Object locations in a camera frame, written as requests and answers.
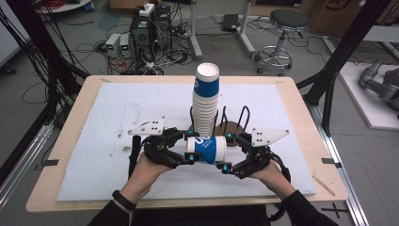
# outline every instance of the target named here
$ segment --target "black wristband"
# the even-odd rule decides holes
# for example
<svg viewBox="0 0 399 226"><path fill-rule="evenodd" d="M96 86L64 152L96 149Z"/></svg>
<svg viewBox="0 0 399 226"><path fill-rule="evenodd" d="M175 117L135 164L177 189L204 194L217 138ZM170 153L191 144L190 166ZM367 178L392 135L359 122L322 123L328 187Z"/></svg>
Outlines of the black wristband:
<svg viewBox="0 0 399 226"><path fill-rule="evenodd" d="M126 209L130 210L130 211L134 211L136 209L136 204L128 201L126 198L124 198L122 195L120 195L120 191L119 190L115 190L112 193L112 197L114 197L114 199L121 204L123 207L125 207Z"/></svg>

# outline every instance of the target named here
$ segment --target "wooden table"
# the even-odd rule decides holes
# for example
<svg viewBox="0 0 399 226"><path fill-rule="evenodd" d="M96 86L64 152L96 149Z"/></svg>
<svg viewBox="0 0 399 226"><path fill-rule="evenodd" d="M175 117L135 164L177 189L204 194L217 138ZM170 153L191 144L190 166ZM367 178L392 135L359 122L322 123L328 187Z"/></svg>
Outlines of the wooden table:
<svg viewBox="0 0 399 226"><path fill-rule="evenodd" d="M88 113L94 104L102 83L193 83L194 76L90 76L72 108L49 159L59 159L56 166L45 167L26 204L29 212L102 209L107 202L58 202L56 196L64 179L73 148L82 131ZM289 77L222 76L225 84L275 84L287 115L294 128L297 142L303 152L309 172L316 186L316 194L307 197L311 202L344 201L348 192L335 165L324 164L330 158L311 115L294 81ZM279 202L276 197L212 198L190 200L145 200L137 208L218 206L262 204Z"/></svg>

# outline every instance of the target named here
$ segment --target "white paper sheet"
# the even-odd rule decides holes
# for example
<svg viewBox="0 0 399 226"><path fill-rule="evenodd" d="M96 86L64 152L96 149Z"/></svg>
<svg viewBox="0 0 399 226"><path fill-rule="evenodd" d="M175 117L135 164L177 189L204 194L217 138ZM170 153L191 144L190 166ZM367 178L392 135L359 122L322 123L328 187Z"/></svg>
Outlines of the white paper sheet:
<svg viewBox="0 0 399 226"><path fill-rule="evenodd" d="M191 84L103 84L72 152L58 201L111 199L127 181L132 136L129 129L166 117L166 127L188 129L192 103ZM274 85L220 85L219 112L227 107L229 121L238 121L248 106L247 131L254 127L293 131ZM315 194L295 134L272 144L292 173L292 183L304 194ZM171 150L184 153L180 140ZM229 148L226 161L245 159L239 148ZM245 197L273 195L258 180L224 175L213 165L196 163L162 174L144 199Z"/></svg>

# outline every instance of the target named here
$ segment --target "human hand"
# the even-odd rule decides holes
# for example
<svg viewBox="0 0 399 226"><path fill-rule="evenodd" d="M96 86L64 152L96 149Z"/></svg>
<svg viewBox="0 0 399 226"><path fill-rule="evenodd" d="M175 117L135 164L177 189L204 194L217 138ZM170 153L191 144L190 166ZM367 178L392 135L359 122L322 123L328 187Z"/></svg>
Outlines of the human hand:
<svg viewBox="0 0 399 226"><path fill-rule="evenodd" d="M276 193L282 200L295 192L295 188L285 179L277 163L270 160L270 164L262 170L252 173L250 178L259 179L267 188Z"/></svg>
<svg viewBox="0 0 399 226"><path fill-rule="evenodd" d="M147 193L162 173L172 168L153 163L144 153L138 158L135 170L120 194L132 203L137 203Z"/></svg>

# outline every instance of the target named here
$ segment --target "blue label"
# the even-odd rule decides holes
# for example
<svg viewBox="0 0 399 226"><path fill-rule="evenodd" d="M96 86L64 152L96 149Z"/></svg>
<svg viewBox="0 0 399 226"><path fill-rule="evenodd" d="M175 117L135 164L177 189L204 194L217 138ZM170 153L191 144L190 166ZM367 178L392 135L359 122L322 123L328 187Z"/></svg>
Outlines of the blue label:
<svg viewBox="0 0 399 226"><path fill-rule="evenodd" d="M216 159L216 138L195 137L194 152L201 153L201 161L214 164Z"/></svg>
<svg viewBox="0 0 399 226"><path fill-rule="evenodd" d="M194 91L200 97L213 97L219 92L219 78L213 82L203 82L196 78Z"/></svg>

